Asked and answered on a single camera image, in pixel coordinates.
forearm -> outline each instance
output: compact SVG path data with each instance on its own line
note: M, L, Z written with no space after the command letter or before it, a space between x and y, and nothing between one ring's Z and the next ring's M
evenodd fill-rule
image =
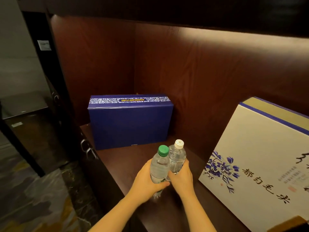
M121 232L138 206L130 195L125 196L90 232Z
M216 232L195 194L182 198L191 232Z

hand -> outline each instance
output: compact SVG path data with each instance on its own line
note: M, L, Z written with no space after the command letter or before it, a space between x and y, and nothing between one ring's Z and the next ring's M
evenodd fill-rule
M189 168L189 160L185 160L181 170L177 175L171 171L168 172L173 187L180 196L181 199L192 197L195 195L193 188L193 177Z
M150 164L151 159L148 160L138 172L129 193L127 194L131 199L135 200L138 205L145 203L155 192L163 190L170 185L169 182L161 182L159 184L154 184L152 182L150 177Z

green bottle cap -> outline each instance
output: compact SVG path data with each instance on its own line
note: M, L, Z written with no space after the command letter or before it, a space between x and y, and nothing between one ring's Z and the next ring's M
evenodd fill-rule
M165 157L168 155L169 149L166 145L161 145L158 148L158 154L162 157Z

blue flower illustration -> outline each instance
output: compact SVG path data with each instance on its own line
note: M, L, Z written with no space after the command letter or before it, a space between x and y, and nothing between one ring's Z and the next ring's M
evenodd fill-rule
M229 156L226 159L227 161L225 161L218 152L213 151L205 166L203 174L206 174L211 180L214 178L221 178L226 184L229 193L234 193L235 189L230 186L233 186L231 182L234 182L234 178L240 177L237 173L239 172L239 167L231 165L234 162L234 158Z

cardboard box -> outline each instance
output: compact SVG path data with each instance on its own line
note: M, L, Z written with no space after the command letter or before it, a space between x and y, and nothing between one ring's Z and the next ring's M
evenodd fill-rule
M199 180L252 232L297 215L308 220L309 117L259 98L244 101Z
M91 96L88 111L95 148L165 141L172 110L165 95Z

